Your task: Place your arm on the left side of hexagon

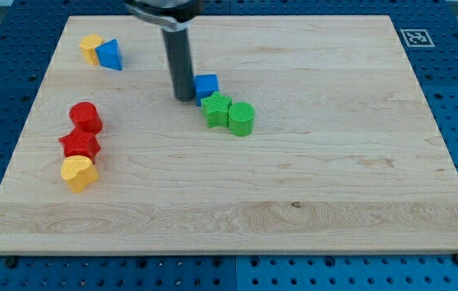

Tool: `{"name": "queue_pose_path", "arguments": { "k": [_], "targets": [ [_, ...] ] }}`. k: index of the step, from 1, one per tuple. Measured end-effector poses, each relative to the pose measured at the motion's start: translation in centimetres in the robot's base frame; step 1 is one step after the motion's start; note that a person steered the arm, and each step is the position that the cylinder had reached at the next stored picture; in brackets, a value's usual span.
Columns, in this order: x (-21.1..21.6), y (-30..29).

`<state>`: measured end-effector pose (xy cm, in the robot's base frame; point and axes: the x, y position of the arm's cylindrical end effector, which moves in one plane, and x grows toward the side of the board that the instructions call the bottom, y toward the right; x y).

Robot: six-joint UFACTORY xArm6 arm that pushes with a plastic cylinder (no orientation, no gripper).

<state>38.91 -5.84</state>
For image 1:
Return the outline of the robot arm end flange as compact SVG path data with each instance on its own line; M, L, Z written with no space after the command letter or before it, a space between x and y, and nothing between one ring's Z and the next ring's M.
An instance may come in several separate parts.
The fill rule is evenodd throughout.
M204 0L125 0L127 11L134 17L168 32L179 32L205 10Z

